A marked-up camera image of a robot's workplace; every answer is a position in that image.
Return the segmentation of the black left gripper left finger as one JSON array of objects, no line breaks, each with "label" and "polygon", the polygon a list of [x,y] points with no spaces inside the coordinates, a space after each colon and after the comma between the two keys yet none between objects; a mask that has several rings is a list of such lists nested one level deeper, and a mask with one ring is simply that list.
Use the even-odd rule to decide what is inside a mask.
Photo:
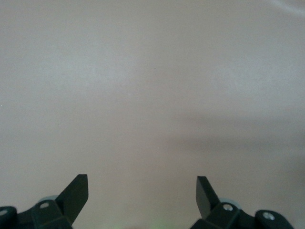
[{"label": "black left gripper left finger", "polygon": [[73,229],[88,197],[88,176],[79,174],[59,195],[43,198],[24,212],[0,207],[0,229]]}]

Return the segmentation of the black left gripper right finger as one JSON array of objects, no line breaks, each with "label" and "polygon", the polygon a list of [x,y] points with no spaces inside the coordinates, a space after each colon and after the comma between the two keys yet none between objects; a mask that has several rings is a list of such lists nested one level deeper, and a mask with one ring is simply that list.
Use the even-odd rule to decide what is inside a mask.
[{"label": "black left gripper right finger", "polygon": [[197,177],[196,203],[201,218],[190,229],[294,229],[278,212],[259,210],[251,216],[237,205],[221,201],[204,176]]}]

